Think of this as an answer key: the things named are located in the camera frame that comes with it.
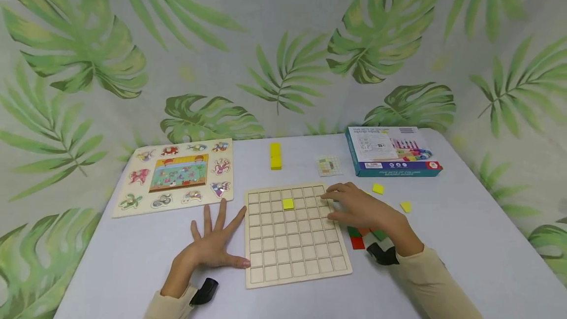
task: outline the leaf pattern backdrop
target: leaf pattern backdrop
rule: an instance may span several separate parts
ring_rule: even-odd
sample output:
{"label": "leaf pattern backdrop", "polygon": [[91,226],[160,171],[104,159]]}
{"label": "leaf pattern backdrop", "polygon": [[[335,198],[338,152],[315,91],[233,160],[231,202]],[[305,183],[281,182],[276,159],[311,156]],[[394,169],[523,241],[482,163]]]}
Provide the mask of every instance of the leaf pattern backdrop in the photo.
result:
{"label": "leaf pattern backdrop", "polygon": [[567,285],[563,4],[1,0],[0,319],[53,317],[135,148],[350,124],[444,133]]}

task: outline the right hand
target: right hand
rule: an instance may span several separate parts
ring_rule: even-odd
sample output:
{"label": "right hand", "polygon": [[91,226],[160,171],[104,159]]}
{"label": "right hand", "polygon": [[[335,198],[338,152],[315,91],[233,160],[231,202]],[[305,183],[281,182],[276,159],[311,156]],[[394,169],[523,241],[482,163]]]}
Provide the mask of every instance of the right hand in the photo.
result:
{"label": "right hand", "polygon": [[407,224],[406,216],[368,195],[352,182],[330,186],[321,198],[337,200],[347,208],[346,212],[335,211],[327,216],[346,225],[387,231],[396,225]]}

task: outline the white tabletop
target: white tabletop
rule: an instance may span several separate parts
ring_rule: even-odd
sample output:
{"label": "white tabletop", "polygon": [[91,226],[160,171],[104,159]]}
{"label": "white tabletop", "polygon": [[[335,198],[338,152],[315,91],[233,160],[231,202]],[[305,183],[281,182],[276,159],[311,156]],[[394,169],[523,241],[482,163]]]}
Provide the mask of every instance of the white tabletop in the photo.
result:
{"label": "white tabletop", "polygon": [[[323,181],[353,181],[370,191],[384,185],[383,200],[399,209],[411,201],[408,219],[418,236],[436,249],[456,281],[485,318],[563,318],[567,290],[515,228],[447,141],[421,130],[444,170],[434,178],[358,178],[344,135],[287,137],[234,142],[235,199],[227,219],[242,207],[246,190]],[[281,143],[283,168],[271,171],[269,143]],[[344,175],[320,178],[315,158],[337,155]],[[112,219],[114,195],[104,211],[56,319],[140,319],[161,287],[171,260],[191,241],[189,223],[202,229],[202,207]],[[219,209],[212,205],[213,216]],[[193,318],[419,318],[392,277],[392,267],[374,264],[343,237],[353,274],[245,289],[245,272],[232,268],[195,274],[219,282],[214,299]],[[228,251],[243,255],[244,225]]]}

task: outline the hand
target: hand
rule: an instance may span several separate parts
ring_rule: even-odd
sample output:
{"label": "hand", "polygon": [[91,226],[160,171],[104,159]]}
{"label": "hand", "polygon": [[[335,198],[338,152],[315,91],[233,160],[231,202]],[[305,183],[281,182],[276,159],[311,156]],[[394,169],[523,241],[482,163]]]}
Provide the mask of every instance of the hand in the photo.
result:
{"label": "hand", "polygon": [[197,222],[191,222],[193,243],[187,245],[171,264],[171,270],[161,289],[162,296],[179,298],[185,293],[189,280],[195,268],[199,265],[207,267],[232,266],[236,268],[250,267],[250,261],[240,256],[229,255],[226,244],[245,217],[246,206],[242,207],[238,215],[224,228],[226,218],[226,200],[220,200],[219,216],[213,229],[211,212],[208,204],[205,205],[205,227],[203,236],[197,229]]}

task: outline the wooden peg puzzle board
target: wooden peg puzzle board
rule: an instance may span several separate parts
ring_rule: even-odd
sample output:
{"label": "wooden peg puzzle board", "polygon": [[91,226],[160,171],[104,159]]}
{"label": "wooden peg puzzle board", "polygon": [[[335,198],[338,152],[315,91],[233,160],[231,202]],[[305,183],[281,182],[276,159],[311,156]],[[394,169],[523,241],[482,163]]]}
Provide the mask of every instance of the wooden peg puzzle board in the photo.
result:
{"label": "wooden peg puzzle board", "polygon": [[[246,288],[259,288],[352,273],[332,200],[324,184],[250,190],[245,194]],[[284,210],[283,199],[293,200]]]}
{"label": "wooden peg puzzle board", "polygon": [[232,139],[138,148],[124,173],[113,218],[230,201]]}

